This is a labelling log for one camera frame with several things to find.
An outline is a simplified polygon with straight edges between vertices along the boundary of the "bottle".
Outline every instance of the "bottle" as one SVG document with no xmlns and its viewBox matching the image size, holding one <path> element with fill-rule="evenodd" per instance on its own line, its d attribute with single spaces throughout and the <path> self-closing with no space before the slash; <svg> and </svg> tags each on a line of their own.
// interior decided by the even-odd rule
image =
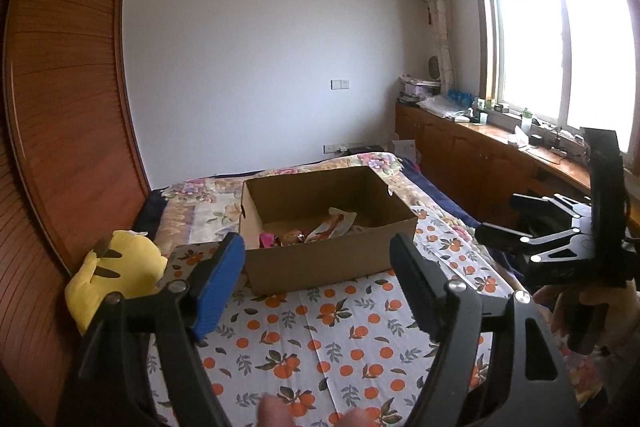
<svg viewBox="0 0 640 427">
<path fill-rule="evenodd" d="M 520 128 L 525 134 L 529 134 L 531 131 L 531 121 L 533 120 L 533 113 L 526 107 L 522 110 L 522 116 L 520 117 Z"/>
</svg>

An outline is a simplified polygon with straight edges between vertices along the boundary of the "floral bedspread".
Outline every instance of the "floral bedspread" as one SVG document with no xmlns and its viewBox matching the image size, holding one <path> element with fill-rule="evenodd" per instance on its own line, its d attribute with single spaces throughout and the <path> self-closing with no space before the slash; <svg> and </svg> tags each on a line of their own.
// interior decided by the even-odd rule
<svg viewBox="0 0 640 427">
<path fill-rule="evenodd" d="M 257 176 L 370 166 L 418 216 L 414 243 L 448 278 L 507 296 L 517 286 L 495 266 L 474 230 L 444 212 L 401 172 L 389 153 L 265 171 Z M 227 232 L 238 229 L 244 178 L 203 178 L 164 191 L 169 199 L 156 244 L 170 254 L 160 284 L 188 276 Z M 479 339 L 470 386 L 486 377 L 491 334 Z M 353 407 L 380 427 L 408 417 L 438 346 L 417 329 L 392 270 L 322 288 L 255 296 L 242 277 L 218 328 L 198 346 L 212 389 L 233 425 L 251 427 L 264 393 L 289 404 L 296 424 L 329 427 Z M 583 363 L 574 371 L 582 371 Z M 178 425 L 153 341 L 147 368 L 161 419 Z"/>
</svg>

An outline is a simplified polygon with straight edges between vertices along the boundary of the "power outlet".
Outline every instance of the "power outlet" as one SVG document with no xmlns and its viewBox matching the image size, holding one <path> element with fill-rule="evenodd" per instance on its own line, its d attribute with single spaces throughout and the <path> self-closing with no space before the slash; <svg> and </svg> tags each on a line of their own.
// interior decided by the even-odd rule
<svg viewBox="0 0 640 427">
<path fill-rule="evenodd" d="M 343 78 L 331 81 L 331 89 L 349 89 L 349 81 Z"/>
<path fill-rule="evenodd" d="M 332 145 L 325 145 L 323 150 L 324 154 L 340 154 L 345 152 L 351 145 L 348 143 L 335 143 Z"/>
</svg>

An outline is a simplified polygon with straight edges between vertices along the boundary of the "wooden countertop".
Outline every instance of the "wooden countertop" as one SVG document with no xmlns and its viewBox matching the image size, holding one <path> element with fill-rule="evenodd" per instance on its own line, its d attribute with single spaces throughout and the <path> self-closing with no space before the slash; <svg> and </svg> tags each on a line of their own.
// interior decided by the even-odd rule
<svg viewBox="0 0 640 427">
<path fill-rule="evenodd" d="M 513 134 L 490 123 L 486 125 L 476 125 L 473 123 L 457 122 L 456 125 L 466 127 L 469 130 L 492 138 L 505 145 L 507 145 L 507 137 Z M 589 171 L 584 165 L 571 161 L 568 158 L 562 158 L 545 147 L 527 145 L 526 147 L 518 149 L 518 151 L 536 159 L 541 168 L 565 180 L 575 188 L 578 188 L 578 190 L 585 193 L 590 191 Z"/>
</svg>

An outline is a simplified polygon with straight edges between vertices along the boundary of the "wooden wardrobe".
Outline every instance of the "wooden wardrobe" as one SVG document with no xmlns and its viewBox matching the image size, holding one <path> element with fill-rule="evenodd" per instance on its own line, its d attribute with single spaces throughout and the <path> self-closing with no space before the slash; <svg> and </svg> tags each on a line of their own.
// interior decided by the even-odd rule
<svg viewBox="0 0 640 427">
<path fill-rule="evenodd" d="M 149 192 L 121 13 L 122 0 L 0 0 L 0 421 L 10 407 L 21 425 L 54 424 L 79 344 L 64 286 Z"/>
</svg>

